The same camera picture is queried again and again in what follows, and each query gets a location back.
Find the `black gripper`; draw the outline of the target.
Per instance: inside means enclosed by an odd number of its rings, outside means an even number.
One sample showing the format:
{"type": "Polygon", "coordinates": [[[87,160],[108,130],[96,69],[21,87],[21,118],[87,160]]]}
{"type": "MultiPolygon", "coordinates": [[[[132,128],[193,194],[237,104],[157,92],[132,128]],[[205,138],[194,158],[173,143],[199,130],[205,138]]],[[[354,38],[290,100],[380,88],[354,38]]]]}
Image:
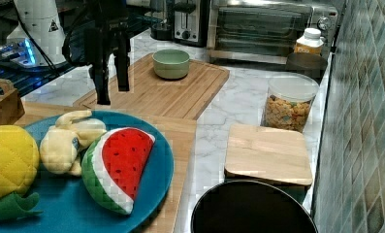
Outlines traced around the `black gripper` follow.
{"type": "Polygon", "coordinates": [[[118,90],[129,91],[129,12],[126,0],[86,0],[86,10],[94,26],[84,30],[84,56],[88,57],[90,77],[94,81],[97,103],[111,103],[108,88],[108,60],[114,54],[118,90]]]}

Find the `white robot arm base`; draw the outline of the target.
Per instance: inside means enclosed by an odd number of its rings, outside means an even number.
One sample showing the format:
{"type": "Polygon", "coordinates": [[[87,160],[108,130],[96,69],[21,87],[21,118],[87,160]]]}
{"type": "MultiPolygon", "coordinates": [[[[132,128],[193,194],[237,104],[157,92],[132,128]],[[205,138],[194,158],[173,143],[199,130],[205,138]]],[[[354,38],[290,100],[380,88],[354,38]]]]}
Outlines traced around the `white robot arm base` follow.
{"type": "Polygon", "coordinates": [[[7,37],[8,43],[21,43],[25,52],[14,59],[24,67],[48,66],[65,62],[62,46],[65,35],[57,12],[55,0],[14,0],[18,26],[7,37]]]}

